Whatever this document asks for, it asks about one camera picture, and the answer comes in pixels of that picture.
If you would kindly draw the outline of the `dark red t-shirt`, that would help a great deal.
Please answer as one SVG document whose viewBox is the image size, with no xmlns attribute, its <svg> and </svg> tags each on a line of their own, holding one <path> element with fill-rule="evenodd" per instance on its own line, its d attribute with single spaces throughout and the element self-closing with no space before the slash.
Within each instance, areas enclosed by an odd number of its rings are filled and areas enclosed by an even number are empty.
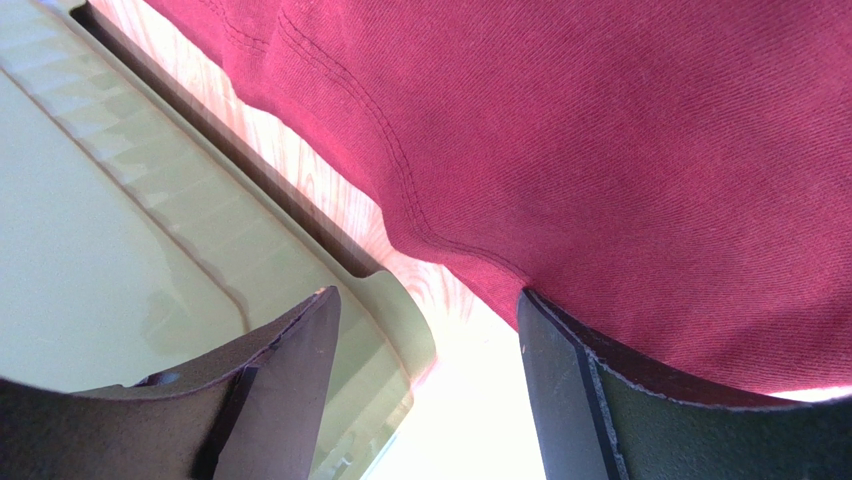
<svg viewBox="0 0 852 480">
<path fill-rule="evenodd" d="M 157 1 L 508 322 L 529 287 L 758 393 L 851 381 L 847 1 Z"/>
</svg>

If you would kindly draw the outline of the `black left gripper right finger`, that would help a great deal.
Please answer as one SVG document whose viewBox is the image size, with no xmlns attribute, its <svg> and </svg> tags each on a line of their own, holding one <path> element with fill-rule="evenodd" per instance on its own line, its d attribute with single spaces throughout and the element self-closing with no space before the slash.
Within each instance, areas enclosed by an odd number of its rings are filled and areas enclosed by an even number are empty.
<svg viewBox="0 0 852 480">
<path fill-rule="evenodd" d="M 801 402 L 674 369 L 533 290 L 517 303 L 549 479 L 847 479 L 851 401 Z"/>
</svg>

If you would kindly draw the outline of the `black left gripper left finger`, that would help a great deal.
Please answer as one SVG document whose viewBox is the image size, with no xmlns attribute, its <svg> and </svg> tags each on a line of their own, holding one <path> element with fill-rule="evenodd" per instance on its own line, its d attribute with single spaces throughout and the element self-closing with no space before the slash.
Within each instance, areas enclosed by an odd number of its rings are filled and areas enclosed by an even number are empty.
<svg viewBox="0 0 852 480">
<path fill-rule="evenodd" d="M 305 479 L 341 318 L 334 287 L 141 382 L 1 383 L 5 479 Z"/>
</svg>

